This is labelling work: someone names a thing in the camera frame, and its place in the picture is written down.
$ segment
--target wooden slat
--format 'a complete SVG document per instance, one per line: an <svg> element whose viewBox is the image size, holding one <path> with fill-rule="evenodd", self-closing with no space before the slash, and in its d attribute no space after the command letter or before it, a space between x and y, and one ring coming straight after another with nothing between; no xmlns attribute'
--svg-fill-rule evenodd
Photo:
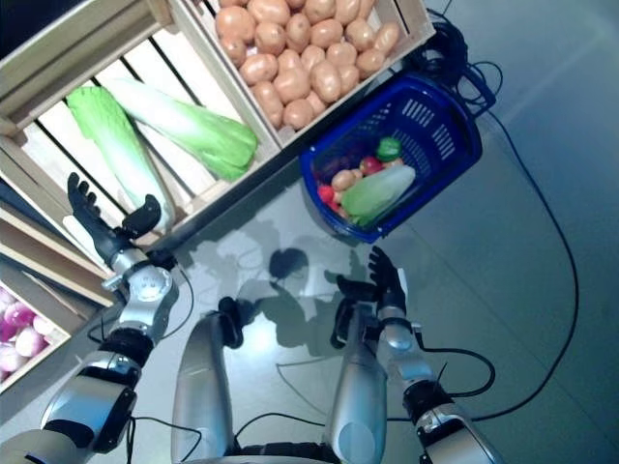
<svg viewBox="0 0 619 464"><path fill-rule="evenodd" d="M391 11L399 11L401 17L398 19L398 22L403 21L413 43L422 44L434 35L435 31L427 15L424 2L418 0L381 0L375 7L380 15L386 13L385 8L387 4L390 4Z"/></svg>
<svg viewBox="0 0 619 464"><path fill-rule="evenodd" d="M61 202L52 198L46 189L40 186L35 180L24 172L12 158L11 154L15 154L15 150L21 150L11 139L6 139L0 136L0 176L19 196L27 201L41 216L45 218L52 226L56 228L64 237L74 244L86 256L92 257L95 263L101 263L96 256L84 247L63 225L63 219L72 214L69 200L66 195L61 196ZM104 272L107 272L107 267L100 264Z"/></svg>
<svg viewBox="0 0 619 464"><path fill-rule="evenodd" d="M146 0L146 4L151 9L153 17L161 26L167 26L172 23L170 7L166 0Z"/></svg>
<svg viewBox="0 0 619 464"><path fill-rule="evenodd" d="M66 309L68 309L70 312L83 319L84 321L90 321L90 319L92 319L92 317L97 313L98 309L95 308L92 304L87 304L83 300L79 300L75 296L67 292L63 292L58 288L53 288L51 285L43 282L41 279L36 278L33 275L30 275L28 273L24 274L30 280L43 288L45 292L47 292L51 296L51 298L59 302L62 306L64 306ZM70 334L74 334L80 327L81 325L76 327L73 332L68 332Z"/></svg>
<svg viewBox="0 0 619 464"><path fill-rule="evenodd" d="M8 118L0 116L0 135L12 136L19 132L17 125Z"/></svg>
<svg viewBox="0 0 619 464"><path fill-rule="evenodd" d="M112 305L101 279L0 220L0 253L100 305Z"/></svg>
<svg viewBox="0 0 619 464"><path fill-rule="evenodd" d="M68 309L35 280L4 261L0 261L0 282L14 297L51 321L66 336L75 334L96 312L94 307L81 312Z"/></svg>
<svg viewBox="0 0 619 464"><path fill-rule="evenodd" d="M143 0L84 2L0 63L0 114L24 128L110 56L159 28Z"/></svg>
<svg viewBox="0 0 619 464"><path fill-rule="evenodd" d="M86 271L99 276L102 279L111 277L112 272L104 272L100 267L93 264L90 259L86 258L83 253L81 253L71 243L60 239L58 236L40 226L37 222L29 217L26 217L11 205L3 201L0 201L0 218L12 224L25 234L28 234L37 242L53 249L58 254L61 254L65 258L74 262L76 265L81 266Z"/></svg>
<svg viewBox="0 0 619 464"><path fill-rule="evenodd" d="M204 106L221 116L243 122L239 112L183 34L171 34L163 30L153 37Z"/></svg>
<svg viewBox="0 0 619 464"><path fill-rule="evenodd" d="M47 173L36 164L26 153L17 146L10 138L0 136L0 149L4 151L14 163L16 163L28 176L35 181L65 211L70 211L67 194L51 180Z"/></svg>

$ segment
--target wooden crate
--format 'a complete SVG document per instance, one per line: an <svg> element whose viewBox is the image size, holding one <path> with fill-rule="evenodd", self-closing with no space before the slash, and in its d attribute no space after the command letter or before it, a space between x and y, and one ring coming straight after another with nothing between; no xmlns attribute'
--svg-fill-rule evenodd
<svg viewBox="0 0 619 464"><path fill-rule="evenodd" d="M385 61L380 71L361 82L354 91L332 104L311 124L299 131L289 127L279 130L271 125L258 105L250 87L245 83L238 70L220 46L215 29L213 12L219 11L218 0L195 2L192 0L170 0L171 15L181 30L208 66L209 71L217 77L220 85L226 90L226 95L235 102L235 107L247 121L261 125L277 141L280 148L285 149L296 140L311 131L329 114L338 112L346 103L364 93L373 79L389 69L395 62L412 50L425 43L433 34L434 28L428 17L422 0L376 0L375 6L368 18L368 23L378 29L384 22L394 22L399 26L399 41L393 52Z"/></svg>
<svg viewBox="0 0 619 464"><path fill-rule="evenodd" d="M71 294L53 288L2 260L0 260L0 285L54 326L52 333L45 337L49 344L43 351L0 383L2 393L81 329L93 316L95 309Z"/></svg>
<svg viewBox="0 0 619 464"><path fill-rule="evenodd" d="M433 33L421 0L379 0L373 17L394 20L408 33L385 67ZM0 176L104 274L108 270L71 214L67 177L75 171L90 182L103 218L112 225L118 225L133 207L98 149L81 136L64 98L78 86L104 86L108 79L123 75L139 77L181 101L201 103L242 121L259 140L250 171L228 183L215 179L155 131L137 124L177 211L172 231L167 236L148 234L139 241L143 246L156 246L187 231L205 212L238 199L240 192L273 174L281 166L277 160L290 159L286 150L320 123L297 133L274 130L222 53L213 16L203 3L86 0L50 24L0 62ZM371 81L367 79L353 94L362 95ZM329 108L321 121L333 117L346 100Z"/></svg>

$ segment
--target blue basket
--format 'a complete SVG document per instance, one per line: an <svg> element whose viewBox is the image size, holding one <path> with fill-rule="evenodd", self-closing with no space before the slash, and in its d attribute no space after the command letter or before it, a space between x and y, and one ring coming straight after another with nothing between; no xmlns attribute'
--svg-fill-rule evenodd
<svg viewBox="0 0 619 464"><path fill-rule="evenodd" d="M398 203L373 224L359 227L338 216L318 197L342 169L374 156L382 137L401 142L403 161L414 167L415 182ZM364 100L341 124L301 155L309 196L327 224L340 234L372 243L410 218L482 155L477 126L448 91L416 74L392 78Z"/></svg>

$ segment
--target red tomato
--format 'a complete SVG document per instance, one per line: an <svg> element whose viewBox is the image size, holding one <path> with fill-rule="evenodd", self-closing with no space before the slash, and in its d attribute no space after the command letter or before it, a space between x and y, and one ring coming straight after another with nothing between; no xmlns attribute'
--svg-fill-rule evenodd
<svg viewBox="0 0 619 464"><path fill-rule="evenodd" d="M371 176L383 170L383 163L375 157L365 157L361 160L359 168L364 173L364 176Z"/></svg>
<svg viewBox="0 0 619 464"><path fill-rule="evenodd" d="M329 203L330 201L333 201L334 194L335 192L333 191L333 187L331 186L320 186L318 188L318 196L323 203Z"/></svg>

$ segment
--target red onion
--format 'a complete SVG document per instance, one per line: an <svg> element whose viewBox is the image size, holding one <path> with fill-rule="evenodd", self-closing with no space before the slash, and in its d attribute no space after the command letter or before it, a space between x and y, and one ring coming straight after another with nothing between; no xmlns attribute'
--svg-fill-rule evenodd
<svg viewBox="0 0 619 464"><path fill-rule="evenodd" d="M27 327L34 318L35 313L22 302L13 303L4 311L4 320L16 327Z"/></svg>
<svg viewBox="0 0 619 464"><path fill-rule="evenodd" d="M43 351L47 346L40 333L37 333L32 327L26 327L22 330L15 340L16 351L26 358L32 358Z"/></svg>
<svg viewBox="0 0 619 464"><path fill-rule="evenodd" d="M15 303L15 298L11 295L6 289L0 287L0 303L4 303L6 305L10 305L11 303Z"/></svg>
<svg viewBox="0 0 619 464"><path fill-rule="evenodd" d="M0 318L0 341L9 341L15 334L17 334L17 327L5 321L4 317Z"/></svg>
<svg viewBox="0 0 619 464"><path fill-rule="evenodd" d="M39 314L37 314L32 321L32 327L41 335L49 335L54 332L54 325Z"/></svg>
<svg viewBox="0 0 619 464"><path fill-rule="evenodd" d="M0 346L0 370L15 372L26 363L28 358L19 355L13 345Z"/></svg>

